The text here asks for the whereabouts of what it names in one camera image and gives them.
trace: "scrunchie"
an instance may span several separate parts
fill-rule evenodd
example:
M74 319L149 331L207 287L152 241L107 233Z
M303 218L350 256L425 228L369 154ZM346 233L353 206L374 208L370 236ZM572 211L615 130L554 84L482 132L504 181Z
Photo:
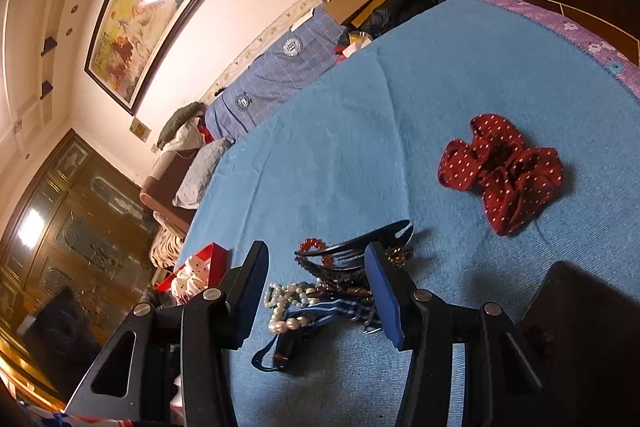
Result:
M470 190L477 182L489 224L498 235L508 235L555 197L562 163L555 149L526 149L518 130L497 114L476 116L470 126L473 142L449 142L438 181L455 190Z

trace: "silver bolt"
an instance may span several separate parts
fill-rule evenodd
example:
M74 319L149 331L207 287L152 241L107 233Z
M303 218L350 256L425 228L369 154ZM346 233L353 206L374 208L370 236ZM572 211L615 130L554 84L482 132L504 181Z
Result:
M206 301L217 301L221 295L222 292L218 288L208 288L202 293L202 298Z
M138 304L135 308L133 308L133 314L136 317L144 317L151 311L151 304L147 304L146 302Z
M500 306L498 306L498 304L496 304L495 302L487 302L487 304L484 305L484 311L488 315L497 317L502 313L502 308L500 308Z
M429 290L416 290L414 292L414 299L420 302L429 302L433 295Z

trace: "pink floral fabric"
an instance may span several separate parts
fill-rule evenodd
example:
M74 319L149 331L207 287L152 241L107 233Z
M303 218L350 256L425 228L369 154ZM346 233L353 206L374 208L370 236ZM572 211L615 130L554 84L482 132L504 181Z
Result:
M640 98L640 69L607 41L571 19L521 0L477 0L499 6L531 19L564 37L593 57L637 98Z

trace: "plaid fabric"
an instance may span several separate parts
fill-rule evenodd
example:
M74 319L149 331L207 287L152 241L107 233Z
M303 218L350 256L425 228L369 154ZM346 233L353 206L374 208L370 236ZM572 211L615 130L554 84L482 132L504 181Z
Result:
M287 31L215 99L205 115L210 133L216 139L238 140L276 113L335 65L334 46L343 31L322 7L316 7L311 19ZM286 44L289 54L296 46L300 50L287 55Z

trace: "picture frame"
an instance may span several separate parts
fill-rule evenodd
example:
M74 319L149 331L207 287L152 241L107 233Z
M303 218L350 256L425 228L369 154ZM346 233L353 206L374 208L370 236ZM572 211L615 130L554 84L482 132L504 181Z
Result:
M104 0L84 71L135 115L158 67L202 0Z

